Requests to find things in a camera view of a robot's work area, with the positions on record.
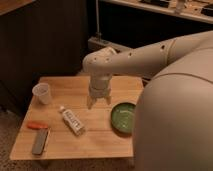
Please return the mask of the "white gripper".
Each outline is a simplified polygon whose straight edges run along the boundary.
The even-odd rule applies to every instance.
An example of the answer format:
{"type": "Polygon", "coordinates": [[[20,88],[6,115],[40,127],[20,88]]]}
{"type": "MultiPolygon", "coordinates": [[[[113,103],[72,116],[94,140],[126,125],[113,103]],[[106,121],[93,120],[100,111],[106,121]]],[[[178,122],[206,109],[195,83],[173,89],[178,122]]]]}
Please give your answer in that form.
{"type": "Polygon", "coordinates": [[[91,109],[96,100],[93,98],[105,98],[108,105],[111,104],[110,79],[108,77],[91,77],[89,83],[89,95],[87,97],[87,107],[91,109]]]}

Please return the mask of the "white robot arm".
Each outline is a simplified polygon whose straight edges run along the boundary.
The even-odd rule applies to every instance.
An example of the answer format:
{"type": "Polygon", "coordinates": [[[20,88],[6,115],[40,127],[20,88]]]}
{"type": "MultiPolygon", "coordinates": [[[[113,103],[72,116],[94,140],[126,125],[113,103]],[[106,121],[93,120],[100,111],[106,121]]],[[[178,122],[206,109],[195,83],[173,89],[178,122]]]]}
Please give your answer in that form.
{"type": "Polygon", "coordinates": [[[146,78],[134,114],[134,171],[213,171],[213,30],[87,55],[91,97],[113,74],[146,78]]]}

